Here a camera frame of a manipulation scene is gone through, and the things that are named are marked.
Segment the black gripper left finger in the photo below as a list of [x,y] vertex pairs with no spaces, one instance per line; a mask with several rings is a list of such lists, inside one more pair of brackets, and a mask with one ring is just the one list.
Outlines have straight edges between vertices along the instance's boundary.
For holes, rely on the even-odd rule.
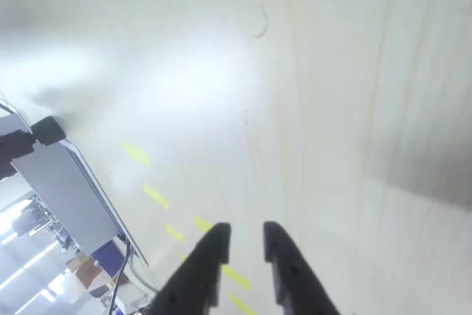
[[230,224],[215,224],[154,297],[148,313],[204,315],[217,307],[221,267],[229,262],[230,237]]

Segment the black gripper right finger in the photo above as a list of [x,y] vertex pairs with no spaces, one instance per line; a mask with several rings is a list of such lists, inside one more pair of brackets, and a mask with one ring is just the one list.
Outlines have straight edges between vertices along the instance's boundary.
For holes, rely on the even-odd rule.
[[275,221],[263,224],[264,258],[271,264],[276,304],[284,314],[339,313],[324,286],[287,231]]

